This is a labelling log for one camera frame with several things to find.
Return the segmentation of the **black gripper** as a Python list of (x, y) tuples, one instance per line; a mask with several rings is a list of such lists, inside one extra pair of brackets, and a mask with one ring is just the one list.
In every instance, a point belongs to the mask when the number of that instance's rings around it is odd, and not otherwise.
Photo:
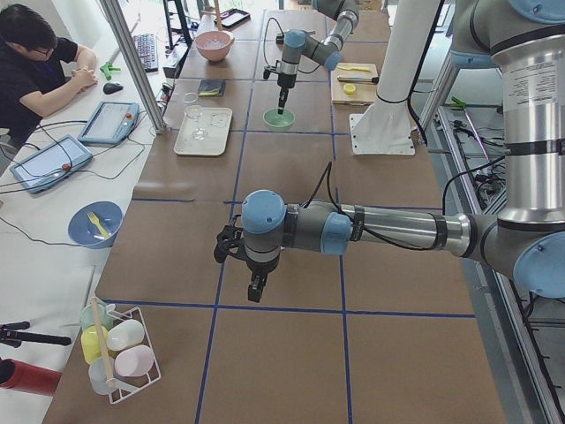
[(268, 262), (248, 261), (247, 267), (252, 272), (251, 282), (248, 285), (247, 298), (251, 302), (260, 302), (268, 275), (278, 266), (278, 260)]
[(277, 113), (282, 115), (285, 111), (286, 102), (288, 100), (289, 90), (295, 86), (296, 75), (279, 73), (277, 77), (277, 84), (281, 88), (278, 96)]

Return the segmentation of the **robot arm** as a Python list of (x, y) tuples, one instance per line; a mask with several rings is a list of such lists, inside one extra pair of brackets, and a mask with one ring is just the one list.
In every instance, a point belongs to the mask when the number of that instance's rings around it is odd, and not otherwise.
[(302, 57), (311, 59), (328, 71), (333, 71), (342, 61), (343, 45), (358, 26), (359, 9), (355, 1), (312, 1), (315, 11), (331, 18), (335, 25), (323, 40), (313, 38), (303, 29), (290, 29), (284, 33), (282, 57), (273, 72), (278, 75), (280, 88), (277, 114), (282, 115), (289, 91), (295, 86)]
[(564, 294), (564, 4), (460, 1), (453, 53), (486, 54), (501, 69), (506, 204), (496, 216), (442, 216), (333, 201), (287, 204), (269, 190), (242, 205), (237, 254), (259, 301), (283, 248), (342, 254), (380, 241), (415, 251), (447, 250), (484, 263), (522, 289)]

